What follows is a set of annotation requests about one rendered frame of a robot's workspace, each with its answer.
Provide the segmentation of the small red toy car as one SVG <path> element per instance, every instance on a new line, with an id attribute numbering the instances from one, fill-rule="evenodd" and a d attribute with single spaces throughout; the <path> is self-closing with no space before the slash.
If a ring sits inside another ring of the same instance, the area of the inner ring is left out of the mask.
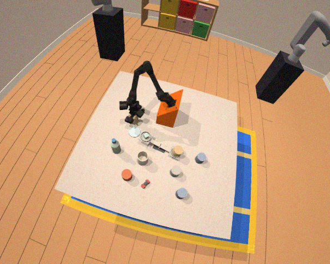
<path id="1" fill-rule="evenodd" d="M 147 185 L 147 184 L 149 184 L 150 183 L 150 181 L 149 180 L 146 180 L 143 184 L 141 184 L 141 187 L 142 188 L 145 188 L 145 186 Z"/>

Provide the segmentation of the orange cylinder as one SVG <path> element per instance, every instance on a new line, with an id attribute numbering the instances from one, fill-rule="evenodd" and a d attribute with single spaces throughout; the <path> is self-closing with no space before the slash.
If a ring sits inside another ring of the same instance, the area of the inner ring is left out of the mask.
<path id="1" fill-rule="evenodd" d="M 125 181 L 130 181 L 132 179 L 132 172 L 129 169 L 125 169 L 122 171 L 122 178 Z"/>

